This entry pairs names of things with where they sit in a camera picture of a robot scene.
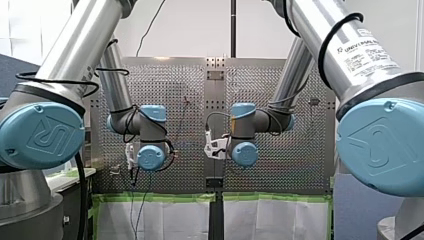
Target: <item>perforated metal panel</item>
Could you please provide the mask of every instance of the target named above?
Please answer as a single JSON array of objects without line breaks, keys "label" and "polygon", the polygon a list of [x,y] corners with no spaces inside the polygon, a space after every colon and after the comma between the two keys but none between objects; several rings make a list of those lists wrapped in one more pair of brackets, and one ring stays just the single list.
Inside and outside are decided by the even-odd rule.
[{"label": "perforated metal panel", "polygon": [[[226,101],[266,107],[282,72],[278,60],[228,60]],[[316,106],[311,98],[319,99]],[[259,160],[242,169],[226,163],[225,191],[323,194],[330,188],[334,149],[334,96],[314,68],[295,109],[295,127],[282,136],[256,135]]]},{"label": "perforated metal panel", "polygon": [[[260,158],[256,166],[241,169],[229,160],[222,172],[213,170],[215,164],[206,159],[203,152],[205,112],[212,111],[210,100],[219,100],[220,104],[225,102],[225,108],[220,106],[219,111],[229,111],[235,102],[255,102],[258,107],[266,107],[282,73],[284,60],[225,59],[225,67],[221,60],[219,71],[223,71],[225,79],[215,83],[207,80],[206,69],[211,67],[208,60],[124,59],[131,72],[127,80],[134,103],[163,104],[167,107],[169,137],[175,148],[181,151],[169,170],[153,175],[151,190],[163,193],[204,192],[205,178],[220,176],[224,172],[224,191],[327,193],[333,171],[335,103],[334,95],[321,83],[316,69],[298,101],[294,130],[280,137],[257,134]],[[185,98],[190,105],[177,141]],[[319,99],[320,103],[311,106],[311,98]],[[125,163],[125,144],[122,136],[110,133],[106,128],[109,111],[102,92],[98,101],[97,104],[96,100],[92,103],[92,121],[95,123],[92,124],[92,156],[99,157],[92,161],[102,162],[103,168],[95,177],[93,186],[96,192],[101,193],[128,190],[130,180]],[[211,126],[217,128],[216,135],[229,131],[228,122],[222,118],[211,121]],[[136,189],[145,190],[147,175],[141,171],[139,179]]]},{"label": "perforated metal panel", "polygon": [[[151,58],[124,59],[131,72],[128,87],[137,105],[162,104],[167,108],[166,128],[168,137],[176,149],[178,158],[168,170],[152,175],[152,191],[165,193],[190,193],[204,191],[204,125],[203,81],[204,59]],[[105,124],[109,115],[104,94],[99,97],[99,134],[103,169],[95,177],[96,192],[119,192],[130,189],[130,177],[126,170],[125,144],[122,136],[111,133]],[[186,100],[190,103],[186,110]],[[140,171],[137,190],[147,188],[148,176]]]}]

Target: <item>green tape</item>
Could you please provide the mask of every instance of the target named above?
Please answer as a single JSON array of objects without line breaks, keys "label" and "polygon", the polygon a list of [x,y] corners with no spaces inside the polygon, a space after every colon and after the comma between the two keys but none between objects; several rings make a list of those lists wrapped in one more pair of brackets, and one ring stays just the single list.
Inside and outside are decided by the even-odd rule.
[{"label": "green tape", "polygon": [[[105,202],[142,202],[144,193],[124,192],[119,194],[98,194],[93,196],[93,201]],[[147,193],[145,202],[164,202],[164,203],[193,203],[193,202],[213,202],[214,194],[158,194]]]},{"label": "green tape", "polygon": [[288,202],[328,203],[331,196],[327,195],[297,195],[281,193],[223,193],[224,201],[256,201],[256,200],[278,200]]},{"label": "green tape", "polygon": [[327,240],[331,240],[333,235],[333,197],[329,196],[328,213],[327,213]]},{"label": "green tape", "polygon": [[95,201],[93,198],[93,239],[97,240],[97,229],[98,229],[98,222],[99,222],[99,209],[100,209],[100,202]]}]

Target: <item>label sticker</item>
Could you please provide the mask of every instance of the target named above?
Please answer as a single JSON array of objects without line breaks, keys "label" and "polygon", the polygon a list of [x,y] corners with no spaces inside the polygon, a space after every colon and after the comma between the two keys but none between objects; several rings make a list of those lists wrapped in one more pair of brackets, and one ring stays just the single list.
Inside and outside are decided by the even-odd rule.
[{"label": "label sticker", "polygon": [[373,37],[361,37],[337,48],[338,60],[352,77],[366,77],[377,70],[398,68]]},{"label": "label sticker", "polygon": [[360,28],[357,31],[359,35],[361,35],[362,37],[372,37],[372,33],[368,31],[367,29]]},{"label": "label sticker", "polygon": [[[93,78],[94,70],[90,66],[87,67],[86,71],[84,71],[84,75],[81,78],[82,82],[89,82]],[[78,85],[78,88],[76,91],[80,96],[84,95],[84,93],[87,91],[88,86],[85,84]]]}]

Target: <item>vertical metal pole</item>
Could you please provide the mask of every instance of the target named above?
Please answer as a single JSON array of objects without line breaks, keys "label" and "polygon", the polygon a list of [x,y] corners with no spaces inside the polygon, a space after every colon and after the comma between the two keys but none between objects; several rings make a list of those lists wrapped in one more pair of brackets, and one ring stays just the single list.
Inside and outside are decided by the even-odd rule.
[{"label": "vertical metal pole", "polygon": [[[90,81],[122,13],[123,6],[116,0],[80,1],[36,77]],[[74,102],[81,101],[86,88],[75,84],[25,84],[48,88]]]},{"label": "vertical metal pole", "polygon": [[231,0],[231,58],[236,57],[236,42],[237,42],[236,12],[237,12],[237,0]]},{"label": "vertical metal pole", "polygon": [[[116,43],[105,50],[99,66],[106,69],[122,68],[121,55]],[[125,76],[118,71],[99,71],[99,74],[110,111],[116,112],[131,108],[131,95]]]},{"label": "vertical metal pole", "polygon": [[303,40],[296,38],[270,105],[279,108],[293,108],[298,99],[298,96],[293,96],[304,86],[311,69],[312,55]]}]

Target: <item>universal robots logo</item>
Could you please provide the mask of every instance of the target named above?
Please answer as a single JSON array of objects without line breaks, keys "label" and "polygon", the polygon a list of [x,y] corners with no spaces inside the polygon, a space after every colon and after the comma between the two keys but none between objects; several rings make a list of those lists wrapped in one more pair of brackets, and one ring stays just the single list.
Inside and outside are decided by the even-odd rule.
[{"label": "universal robots logo", "polygon": [[61,156],[75,128],[51,117],[40,119],[28,146],[48,154]]}]

